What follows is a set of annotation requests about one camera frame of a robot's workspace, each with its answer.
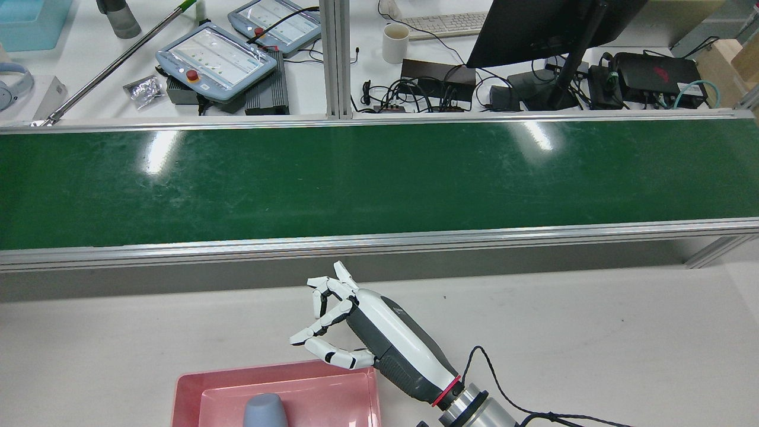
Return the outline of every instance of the robotic arm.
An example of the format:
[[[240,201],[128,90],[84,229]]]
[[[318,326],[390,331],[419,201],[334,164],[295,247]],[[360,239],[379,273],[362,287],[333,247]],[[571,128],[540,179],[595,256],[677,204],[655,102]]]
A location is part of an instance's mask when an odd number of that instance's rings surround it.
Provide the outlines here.
[[[414,399],[444,411],[445,427],[512,427],[514,419],[473,384],[465,387],[456,370],[435,341],[391,299],[362,289],[342,262],[335,263],[338,279],[309,279],[313,288],[313,311],[318,319],[290,337],[290,344],[303,345],[325,362],[346,369],[374,366],[393,384]],[[340,303],[326,310],[327,298]],[[366,349],[347,351],[320,338],[341,321],[356,333]]]

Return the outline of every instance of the gray bottle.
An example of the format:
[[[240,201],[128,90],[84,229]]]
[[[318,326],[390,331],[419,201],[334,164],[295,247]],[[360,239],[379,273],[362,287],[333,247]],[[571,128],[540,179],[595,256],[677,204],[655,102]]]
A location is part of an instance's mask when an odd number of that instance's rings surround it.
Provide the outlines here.
[[[140,24],[134,19],[132,10],[126,0],[96,0],[100,13],[111,21],[113,33],[119,39],[131,39],[142,31]]]

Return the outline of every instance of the teal cable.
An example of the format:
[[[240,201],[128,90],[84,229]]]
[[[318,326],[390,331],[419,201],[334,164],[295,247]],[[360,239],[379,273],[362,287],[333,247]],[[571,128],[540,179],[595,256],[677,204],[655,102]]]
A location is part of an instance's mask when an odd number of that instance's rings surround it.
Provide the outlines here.
[[[714,104],[714,108],[719,108],[720,100],[722,100],[722,96],[720,95],[720,89],[714,83],[708,80],[696,80],[694,82],[691,82],[690,84],[687,84],[685,87],[682,88],[682,90],[680,90],[680,93],[678,93],[677,98],[675,98],[675,103],[672,104],[672,109],[676,109],[677,106],[680,105],[680,99],[682,98],[683,95],[685,95],[686,90],[690,89],[692,86],[699,83],[708,84],[709,86],[714,88],[714,91],[716,92],[716,103]]]

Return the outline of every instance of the headphones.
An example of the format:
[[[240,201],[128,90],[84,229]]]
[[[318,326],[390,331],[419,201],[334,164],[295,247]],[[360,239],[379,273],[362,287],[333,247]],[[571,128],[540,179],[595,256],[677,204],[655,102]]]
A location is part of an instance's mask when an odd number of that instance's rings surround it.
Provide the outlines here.
[[[32,77],[32,73],[30,73],[23,65],[14,62],[0,62],[0,72],[3,71],[21,73],[24,76],[12,86],[8,86],[5,82],[0,81],[0,111],[7,109],[18,99],[19,96],[34,86],[34,77]]]

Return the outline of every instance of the white cup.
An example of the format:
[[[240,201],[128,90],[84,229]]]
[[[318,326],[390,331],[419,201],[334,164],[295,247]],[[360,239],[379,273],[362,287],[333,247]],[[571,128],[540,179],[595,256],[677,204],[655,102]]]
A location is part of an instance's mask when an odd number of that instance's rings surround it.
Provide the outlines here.
[[[387,24],[383,30],[382,57],[389,64],[400,64],[408,50],[408,27],[404,24]]]

